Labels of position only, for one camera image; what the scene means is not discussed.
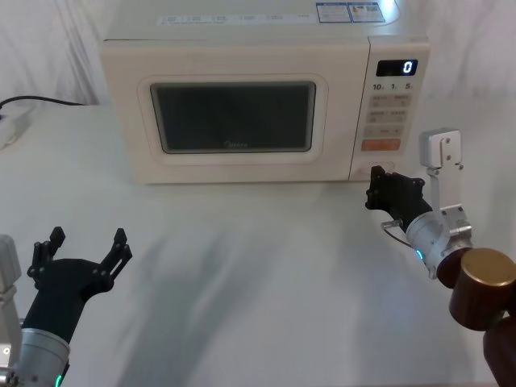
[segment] microwave button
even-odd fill
[[[405,127],[403,125],[369,125],[365,127],[365,138],[401,137]]]
[[[367,123],[404,123],[408,114],[407,110],[371,110]]]
[[[398,151],[401,145],[400,139],[365,139],[362,152]]]
[[[380,94],[371,97],[369,107],[408,107],[411,101],[411,94]]]

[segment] white wall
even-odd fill
[[[516,97],[515,0],[409,1],[433,43],[425,95]],[[98,43],[118,2],[1,0],[0,100],[108,102]]]

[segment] microwave control panel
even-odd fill
[[[427,67],[428,43],[401,36],[369,40],[355,155],[401,153]]]

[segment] microwave label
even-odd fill
[[[385,23],[377,2],[349,2],[347,6],[354,23]]]
[[[317,2],[320,23],[385,23],[377,2]]]
[[[318,2],[320,23],[350,23],[352,21],[346,2]]]
[[[158,27],[177,26],[259,26],[274,24],[314,24],[315,14],[274,15],[170,15],[160,16]]]

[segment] white table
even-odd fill
[[[474,242],[512,257],[514,123],[516,102],[423,101],[402,171],[425,176],[419,131],[462,129]],[[117,126],[108,107],[48,108],[0,151],[0,231],[24,271],[57,225],[58,257],[99,261],[117,227],[134,253],[85,308],[64,387],[493,382],[482,334],[382,233],[366,184],[135,185]],[[35,290],[18,289],[24,316]]]

